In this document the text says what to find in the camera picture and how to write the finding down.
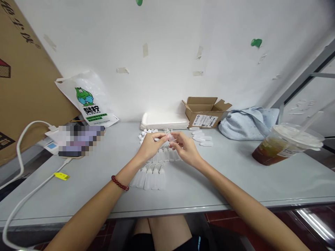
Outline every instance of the white wall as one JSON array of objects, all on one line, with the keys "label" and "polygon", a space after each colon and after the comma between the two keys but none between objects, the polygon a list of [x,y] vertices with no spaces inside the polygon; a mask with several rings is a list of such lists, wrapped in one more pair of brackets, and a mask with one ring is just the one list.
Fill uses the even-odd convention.
[{"label": "white wall", "polygon": [[[63,76],[96,71],[122,121],[140,121],[146,111],[184,112],[188,96],[219,97],[233,108],[269,104],[307,67],[307,56],[335,37],[327,0],[16,2]],[[263,39],[260,49],[250,46],[253,38]]]},{"label": "white wall", "polygon": [[[335,74],[335,60],[321,73]],[[283,122],[303,125],[318,111],[323,115],[310,128],[324,137],[335,136],[335,79],[316,77],[285,105]]]}]

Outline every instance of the light blue fabric bag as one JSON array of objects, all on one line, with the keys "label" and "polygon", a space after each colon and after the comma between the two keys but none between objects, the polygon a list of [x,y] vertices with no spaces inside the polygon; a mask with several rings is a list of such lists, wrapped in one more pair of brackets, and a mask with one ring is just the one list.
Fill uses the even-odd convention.
[{"label": "light blue fabric bag", "polygon": [[233,140],[263,140],[276,124],[279,109],[251,107],[232,110],[219,125],[220,132]]}]

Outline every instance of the plastic cup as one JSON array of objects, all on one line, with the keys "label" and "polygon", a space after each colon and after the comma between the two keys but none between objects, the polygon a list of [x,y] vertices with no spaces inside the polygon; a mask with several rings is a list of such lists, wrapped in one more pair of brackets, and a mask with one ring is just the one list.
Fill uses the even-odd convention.
[{"label": "plastic cup", "polygon": [[301,132],[301,128],[289,123],[273,126],[271,133],[252,153],[253,158],[270,166],[307,149],[319,151],[325,138],[310,129]]}]

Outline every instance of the yellow cable tag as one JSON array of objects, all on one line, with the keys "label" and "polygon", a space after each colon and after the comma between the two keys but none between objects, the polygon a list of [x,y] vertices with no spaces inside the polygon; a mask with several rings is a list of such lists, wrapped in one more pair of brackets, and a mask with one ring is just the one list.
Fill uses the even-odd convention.
[{"label": "yellow cable tag", "polygon": [[64,173],[54,173],[55,177],[60,178],[61,180],[68,180],[70,176]]}]

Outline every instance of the white table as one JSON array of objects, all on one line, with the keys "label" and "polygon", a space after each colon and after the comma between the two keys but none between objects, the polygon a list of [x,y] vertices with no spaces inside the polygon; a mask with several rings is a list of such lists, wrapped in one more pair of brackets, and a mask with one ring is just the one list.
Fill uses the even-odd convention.
[{"label": "white table", "polygon": [[[107,128],[103,141],[88,157],[72,160],[63,168],[62,172],[70,175],[70,179],[50,180],[26,202],[11,226],[68,221],[135,155],[140,146],[139,128],[139,123],[118,123]],[[217,129],[204,129],[204,132],[213,137],[214,146],[196,144],[201,156],[264,206],[335,201],[335,173],[306,154],[263,166],[251,156],[260,141],[229,140]],[[185,133],[191,135],[191,131],[185,130]],[[0,202],[0,228],[15,205],[55,172],[63,161],[61,157],[51,157]],[[164,169],[165,191],[130,188],[117,202],[109,218],[230,209],[210,182],[186,163],[171,162]]]}]

